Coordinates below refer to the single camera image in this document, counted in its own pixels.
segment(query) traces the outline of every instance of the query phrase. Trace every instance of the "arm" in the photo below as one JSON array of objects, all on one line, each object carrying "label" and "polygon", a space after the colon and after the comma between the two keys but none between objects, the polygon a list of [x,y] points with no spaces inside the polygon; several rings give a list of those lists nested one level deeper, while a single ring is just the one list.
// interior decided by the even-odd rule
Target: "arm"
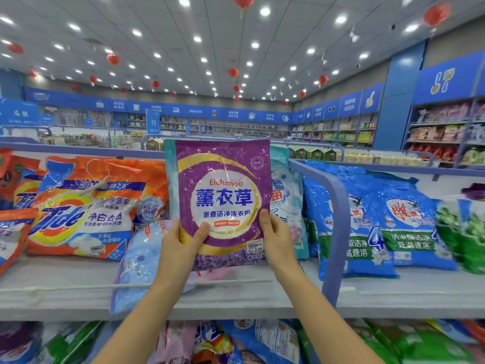
[{"label": "arm", "polygon": [[163,238],[157,275],[147,294],[123,321],[92,364],[146,364],[168,313],[182,295],[197,251],[209,234],[203,223],[191,243],[181,244],[180,222]]},{"label": "arm", "polygon": [[322,364],[384,364],[348,326],[298,265],[286,223],[261,210],[264,251]]}]

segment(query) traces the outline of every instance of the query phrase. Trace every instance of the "right hand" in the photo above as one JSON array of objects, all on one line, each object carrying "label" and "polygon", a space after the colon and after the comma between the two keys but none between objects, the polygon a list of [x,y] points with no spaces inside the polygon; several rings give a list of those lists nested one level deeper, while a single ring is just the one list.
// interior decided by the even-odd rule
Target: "right hand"
[{"label": "right hand", "polygon": [[276,277],[279,272],[300,269],[288,224],[265,209],[259,212],[259,224],[263,229],[266,259]]}]

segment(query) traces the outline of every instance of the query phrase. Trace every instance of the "left hand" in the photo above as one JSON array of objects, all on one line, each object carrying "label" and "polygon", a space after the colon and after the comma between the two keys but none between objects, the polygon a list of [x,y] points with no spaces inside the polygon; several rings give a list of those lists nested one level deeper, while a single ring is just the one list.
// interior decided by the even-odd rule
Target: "left hand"
[{"label": "left hand", "polygon": [[193,268],[197,252],[209,235],[210,225],[203,222],[188,244],[180,242],[180,220],[174,220],[172,228],[161,241],[160,261],[152,288],[164,286],[170,293],[182,295],[185,282]]}]

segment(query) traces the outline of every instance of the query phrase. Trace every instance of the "purple detergent bag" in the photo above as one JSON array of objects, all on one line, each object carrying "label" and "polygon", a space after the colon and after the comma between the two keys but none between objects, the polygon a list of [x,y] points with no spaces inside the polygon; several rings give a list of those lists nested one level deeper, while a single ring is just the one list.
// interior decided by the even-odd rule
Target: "purple detergent bag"
[{"label": "purple detergent bag", "polygon": [[202,222],[210,233],[193,270],[266,261],[259,210],[272,195],[270,141],[166,140],[171,217],[188,243]]}]

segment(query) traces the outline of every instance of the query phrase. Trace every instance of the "ceiling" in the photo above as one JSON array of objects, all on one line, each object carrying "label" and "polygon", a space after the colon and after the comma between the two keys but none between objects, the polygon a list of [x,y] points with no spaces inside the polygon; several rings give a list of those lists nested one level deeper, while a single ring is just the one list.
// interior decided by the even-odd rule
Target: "ceiling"
[{"label": "ceiling", "polygon": [[[244,12],[233,0],[189,1],[190,6],[184,7],[179,0],[0,0],[0,16],[13,21],[0,21],[0,37],[25,50],[22,55],[13,54],[0,43],[0,53],[12,56],[0,55],[0,66],[23,72],[33,69],[57,79],[69,76],[78,82],[88,82],[88,76],[94,75],[102,79],[98,85],[128,89],[126,82],[131,81],[135,89],[149,90],[151,80],[156,79],[161,84],[157,91],[207,96],[214,94],[214,87],[219,96],[232,97],[232,87],[244,83],[243,98],[276,95],[276,100],[296,101],[293,96],[304,88],[307,94],[321,89],[314,84],[321,74],[329,76],[326,86],[335,84],[485,12],[485,0],[413,0],[405,7],[402,0],[255,0]],[[438,2],[451,2],[452,15],[432,31],[421,20]],[[260,14],[263,7],[269,7],[268,16]],[[340,15],[347,19],[337,24]],[[80,31],[71,29],[69,23]],[[421,24],[417,30],[405,32],[416,23]],[[356,42],[349,37],[353,27],[360,37]],[[134,29],[141,36],[134,35]],[[195,42],[195,35],[202,42]],[[254,41],[259,43],[257,49],[251,47]],[[105,48],[121,58],[119,65],[109,64]],[[315,52],[308,54],[309,48]],[[363,52],[369,57],[360,60]],[[230,67],[239,69],[236,79],[228,75]]]}]

